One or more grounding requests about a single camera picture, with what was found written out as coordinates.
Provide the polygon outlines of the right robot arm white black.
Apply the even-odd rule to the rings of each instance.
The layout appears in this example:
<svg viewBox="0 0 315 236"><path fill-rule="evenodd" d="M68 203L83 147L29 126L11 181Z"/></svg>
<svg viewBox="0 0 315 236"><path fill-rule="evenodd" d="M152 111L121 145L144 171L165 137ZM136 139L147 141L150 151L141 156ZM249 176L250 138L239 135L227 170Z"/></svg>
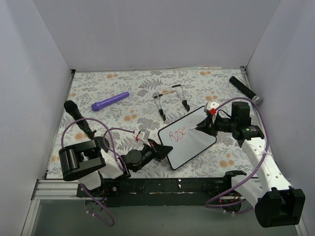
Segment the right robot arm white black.
<svg viewBox="0 0 315 236"><path fill-rule="evenodd" d="M220 104L207 102L204 107L207 116L195 127L195 130L213 137L219 132L230 133L254 166L249 175L243 171L227 172L223 177L223 192L208 200L205 206L219 207L213 202L225 195L239 193L253 207L260 226L297 225L305 194L302 189L293 188L279 170L268 151L267 130L251 124L249 101L241 101L239 97L231 99L231 115L224 118L219 115Z"/></svg>

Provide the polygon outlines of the purple flashlight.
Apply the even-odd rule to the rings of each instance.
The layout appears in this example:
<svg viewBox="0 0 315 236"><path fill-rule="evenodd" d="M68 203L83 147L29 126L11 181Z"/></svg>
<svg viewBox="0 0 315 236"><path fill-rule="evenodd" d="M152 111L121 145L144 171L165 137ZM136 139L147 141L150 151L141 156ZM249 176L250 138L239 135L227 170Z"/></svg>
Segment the purple flashlight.
<svg viewBox="0 0 315 236"><path fill-rule="evenodd" d="M120 93L118 95L112 96L108 99L105 99L103 101L95 102L94 104L91 105L91 109L94 112L97 112L97 111L100 111L101 109L103 109L104 107L107 107L107 106L109 106L115 102L118 102L122 99L125 99L127 97L129 97L129 92L123 92L123 93Z"/></svg>

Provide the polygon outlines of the black base frame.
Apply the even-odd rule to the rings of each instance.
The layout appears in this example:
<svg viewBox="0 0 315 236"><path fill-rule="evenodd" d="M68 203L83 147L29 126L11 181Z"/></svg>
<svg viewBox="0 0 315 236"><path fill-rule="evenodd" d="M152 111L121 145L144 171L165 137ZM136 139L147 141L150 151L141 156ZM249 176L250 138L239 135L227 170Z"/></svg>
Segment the black base frame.
<svg viewBox="0 0 315 236"><path fill-rule="evenodd" d="M108 207L203 206L224 191L223 178L127 178L103 179L89 193L105 198Z"/></svg>

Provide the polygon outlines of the small whiteboard black frame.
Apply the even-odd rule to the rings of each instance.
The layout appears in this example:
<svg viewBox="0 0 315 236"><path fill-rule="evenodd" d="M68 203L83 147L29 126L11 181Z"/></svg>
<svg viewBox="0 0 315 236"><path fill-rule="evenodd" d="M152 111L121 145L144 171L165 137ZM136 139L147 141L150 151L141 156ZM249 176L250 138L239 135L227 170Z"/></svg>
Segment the small whiteboard black frame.
<svg viewBox="0 0 315 236"><path fill-rule="evenodd" d="M189 130L206 117L204 106L201 106L158 131L161 144L173 147L167 155L173 170L180 168L216 143L216 137L195 129Z"/></svg>

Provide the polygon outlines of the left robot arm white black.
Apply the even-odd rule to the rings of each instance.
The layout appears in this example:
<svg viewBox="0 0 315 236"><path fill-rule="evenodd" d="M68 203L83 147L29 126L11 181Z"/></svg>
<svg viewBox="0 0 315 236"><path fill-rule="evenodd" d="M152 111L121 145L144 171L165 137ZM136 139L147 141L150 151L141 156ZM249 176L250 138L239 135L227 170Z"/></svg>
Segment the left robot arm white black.
<svg viewBox="0 0 315 236"><path fill-rule="evenodd" d="M110 179L128 178L129 171L137 172L152 160L161 161L172 150L172 146L160 145L148 139L142 150L132 149L126 155L122 155L125 171L121 170L115 158L107 153L108 149L100 137L63 147L59 150L59 157L63 180L77 180L84 184L93 196L98 197L105 190L101 174Z"/></svg>

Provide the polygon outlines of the black microphone on stand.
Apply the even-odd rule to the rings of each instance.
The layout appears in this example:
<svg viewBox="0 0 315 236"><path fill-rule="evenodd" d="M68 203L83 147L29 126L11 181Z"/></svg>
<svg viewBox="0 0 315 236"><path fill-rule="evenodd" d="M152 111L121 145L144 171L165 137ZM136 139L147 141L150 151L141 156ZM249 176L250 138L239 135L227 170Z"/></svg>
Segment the black microphone on stand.
<svg viewBox="0 0 315 236"><path fill-rule="evenodd" d="M63 104L65 111L74 119L74 120L79 120L83 119L84 117L80 113L78 106L72 101L72 100L67 100ZM81 120L76 123L78 127L84 132L84 134L91 140L97 140L100 142L101 148L105 151L108 152L108 148L105 146L103 142L103 138L101 136L95 136L96 130L92 131L89 127L89 124L86 120Z"/></svg>

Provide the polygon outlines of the black microphone silver head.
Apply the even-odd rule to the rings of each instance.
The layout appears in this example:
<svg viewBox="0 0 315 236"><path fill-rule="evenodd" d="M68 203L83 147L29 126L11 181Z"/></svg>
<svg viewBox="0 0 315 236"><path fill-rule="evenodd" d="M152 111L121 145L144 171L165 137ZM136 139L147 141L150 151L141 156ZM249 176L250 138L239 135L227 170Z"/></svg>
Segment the black microphone silver head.
<svg viewBox="0 0 315 236"><path fill-rule="evenodd" d="M263 102L263 99L261 96L254 93L250 88L248 88L246 85L244 85L240 80L238 80L236 77L232 76L229 81L246 97L251 99L254 104L260 105Z"/></svg>

